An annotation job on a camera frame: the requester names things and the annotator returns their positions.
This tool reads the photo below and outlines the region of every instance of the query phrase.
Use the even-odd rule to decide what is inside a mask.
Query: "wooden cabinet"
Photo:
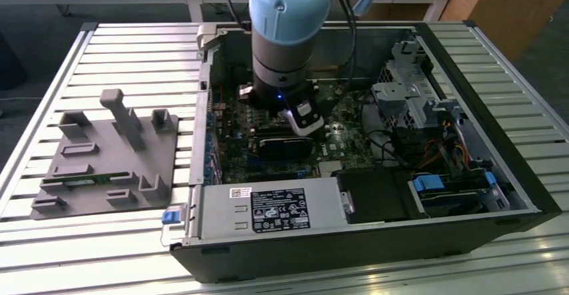
[[[563,0],[450,0],[442,20],[472,20],[514,61]]]

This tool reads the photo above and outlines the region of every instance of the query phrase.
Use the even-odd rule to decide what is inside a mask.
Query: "circuit board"
[[[340,85],[334,80],[315,82],[317,99],[338,95]],[[224,184],[288,180],[330,176],[339,169],[374,165],[368,141],[362,134],[358,116],[360,95],[354,92],[342,98],[326,119],[324,127],[301,138],[311,142],[311,151],[303,158],[259,156],[261,140],[293,139],[288,121],[283,115],[271,116],[240,103],[236,92],[224,91],[213,97],[219,161]]]

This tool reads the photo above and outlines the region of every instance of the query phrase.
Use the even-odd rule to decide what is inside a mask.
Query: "blue latch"
[[[181,210],[167,210],[161,214],[161,224],[179,224],[181,218]]]
[[[440,176],[438,175],[420,175],[412,180],[415,191],[423,190],[443,190],[444,184],[442,183]]]
[[[492,186],[496,183],[494,174],[491,172],[486,172],[483,173],[483,176],[486,178],[488,185]]]

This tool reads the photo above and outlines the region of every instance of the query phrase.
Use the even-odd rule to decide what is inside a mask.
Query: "green circuit board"
[[[330,81],[320,82],[316,86],[316,99],[338,95],[340,84]],[[213,105],[213,109],[217,108],[213,113],[224,184],[322,177],[324,174],[320,174],[317,167],[320,162],[339,161],[335,164],[340,164],[343,169],[374,165],[368,142],[355,118],[362,101],[359,93],[347,94],[334,107],[324,120],[324,127],[309,135],[312,151],[300,160],[265,161],[256,154],[260,130],[281,129],[291,132],[285,118],[280,115],[269,116],[267,111],[244,105],[231,92],[225,91],[219,98],[224,99],[223,105]]]

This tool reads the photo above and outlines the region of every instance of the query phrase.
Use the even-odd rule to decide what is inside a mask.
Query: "table leg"
[[[57,10],[60,11],[60,15],[62,17],[68,17],[70,15],[69,5],[68,4],[56,4]]]
[[[442,12],[444,11],[447,0],[434,0],[431,5],[428,6],[428,9],[424,13],[423,21],[432,22],[438,21],[440,18]]]
[[[189,18],[192,22],[203,22],[201,0],[185,0]]]

